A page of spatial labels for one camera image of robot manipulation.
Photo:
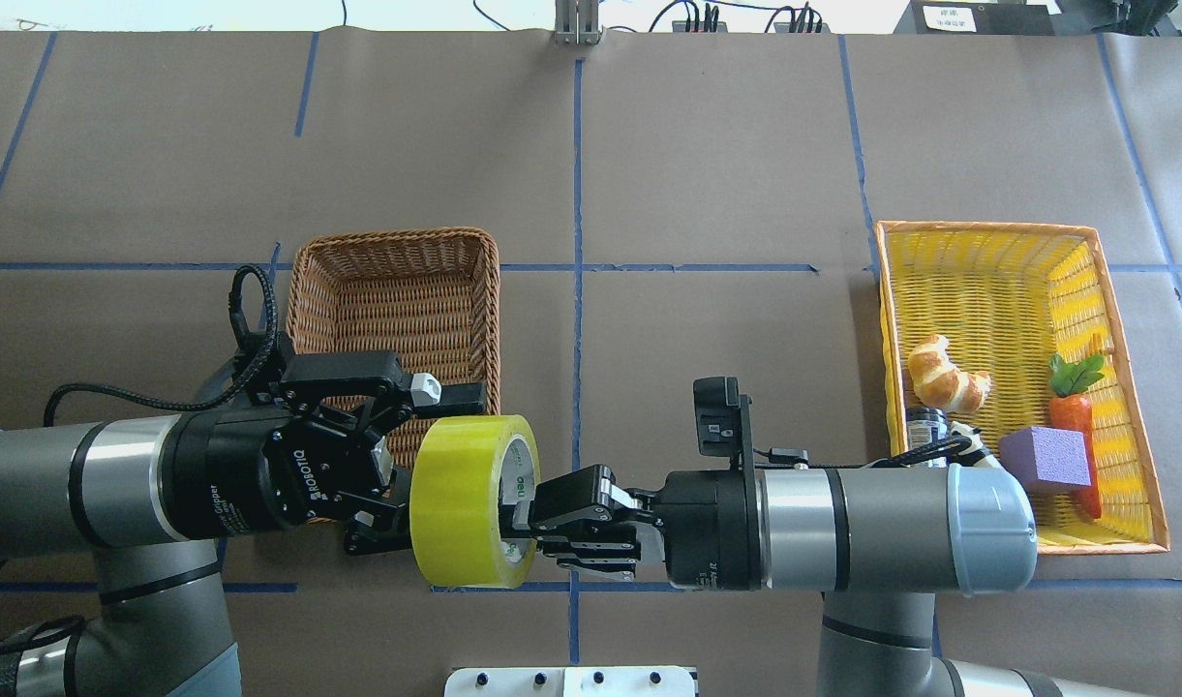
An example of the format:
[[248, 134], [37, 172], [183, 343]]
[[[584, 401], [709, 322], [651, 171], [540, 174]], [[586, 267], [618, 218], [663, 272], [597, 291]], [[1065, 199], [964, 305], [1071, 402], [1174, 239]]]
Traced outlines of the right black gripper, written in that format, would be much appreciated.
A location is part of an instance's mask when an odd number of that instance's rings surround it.
[[[592, 539], [626, 525], [644, 525], [641, 546]], [[764, 582], [762, 512], [751, 470], [673, 471], [658, 489], [626, 490], [612, 469], [591, 465], [511, 503], [509, 535], [537, 539], [537, 551], [561, 569], [609, 581], [634, 582], [641, 561], [661, 565], [678, 589], [758, 591]]]

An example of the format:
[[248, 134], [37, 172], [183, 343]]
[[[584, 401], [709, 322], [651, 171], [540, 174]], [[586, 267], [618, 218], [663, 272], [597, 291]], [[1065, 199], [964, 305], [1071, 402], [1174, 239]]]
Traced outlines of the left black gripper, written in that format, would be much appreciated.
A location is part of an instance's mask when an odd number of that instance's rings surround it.
[[409, 500], [388, 502], [385, 436], [410, 421], [486, 413], [483, 382], [404, 374], [356, 413], [213, 409], [180, 416], [163, 442], [163, 512], [184, 538], [346, 521], [349, 556], [413, 551]]

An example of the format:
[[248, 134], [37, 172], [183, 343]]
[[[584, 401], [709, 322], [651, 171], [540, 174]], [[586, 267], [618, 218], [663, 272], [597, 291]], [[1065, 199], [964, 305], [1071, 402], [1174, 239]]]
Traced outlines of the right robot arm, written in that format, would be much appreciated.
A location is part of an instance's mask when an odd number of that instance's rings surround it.
[[1015, 592], [1034, 575], [1034, 516], [1002, 469], [743, 463], [674, 471], [647, 491], [595, 465], [506, 493], [505, 538], [534, 538], [564, 568], [629, 581], [664, 564], [681, 589], [820, 592], [820, 696], [1111, 693], [934, 651], [940, 592]]

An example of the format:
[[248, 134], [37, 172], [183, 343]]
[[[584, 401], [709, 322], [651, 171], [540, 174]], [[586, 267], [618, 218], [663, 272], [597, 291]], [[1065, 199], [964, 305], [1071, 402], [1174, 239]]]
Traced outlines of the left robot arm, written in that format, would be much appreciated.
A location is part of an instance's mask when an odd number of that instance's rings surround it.
[[240, 696], [219, 539], [405, 504], [385, 437], [478, 415], [483, 383], [285, 379], [269, 403], [0, 431], [0, 564], [87, 551], [100, 615], [0, 640], [0, 696]]

